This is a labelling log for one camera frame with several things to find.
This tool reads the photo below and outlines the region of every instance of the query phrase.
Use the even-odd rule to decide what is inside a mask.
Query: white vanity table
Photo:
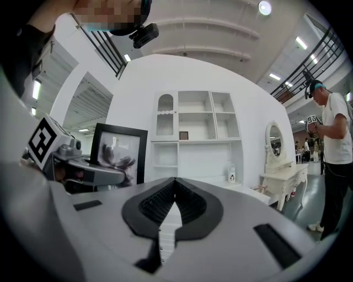
[[[274,153],[277,146],[280,146],[279,155]],[[260,176],[264,178],[263,184],[266,190],[279,195],[277,209],[282,210],[286,196],[286,200],[289,200],[291,193],[295,192],[301,182],[305,182],[301,199],[301,205],[303,205],[303,197],[308,184],[308,165],[295,164],[287,160],[284,139],[274,121],[269,123],[266,129],[266,152],[265,173]]]

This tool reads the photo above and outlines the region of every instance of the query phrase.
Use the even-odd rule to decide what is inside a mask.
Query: sneaker
[[[315,224],[309,224],[307,226],[307,229],[310,231],[318,231],[318,232],[323,232],[324,231],[324,227],[320,226],[320,222],[318,221]]]

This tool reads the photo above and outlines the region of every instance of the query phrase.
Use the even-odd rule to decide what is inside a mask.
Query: small bottle
[[[236,182],[236,166],[234,166],[233,164],[230,164],[228,168],[228,182]]]

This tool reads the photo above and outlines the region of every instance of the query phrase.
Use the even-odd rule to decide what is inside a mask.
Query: oval mirror
[[[275,156],[279,156],[281,154],[282,140],[281,140],[281,132],[277,126],[272,126],[270,130],[270,141],[272,151]]]

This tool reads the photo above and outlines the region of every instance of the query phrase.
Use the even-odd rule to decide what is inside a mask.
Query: railing
[[[121,54],[117,50],[116,46],[112,42],[110,36],[104,31],[90,31],[87,32],[82,28],[82,24],[72,15],[77,23],[77,28],[80,28],[89,41],[93,44],[95,49],[100,54],[101,58],[109,65],[109,67],[114,71],[115,77],[120,78],[122,72],[124,71],[127,63],[122,58]]]
[[[343,51],[344,48],[338,35],[332,28],[329,28],[313,51],[271,95],[282,104],[288,101],[307,87],[307,77],[304,76],[303,71],[308,73],[311,78],[316,79],[337,60]]]

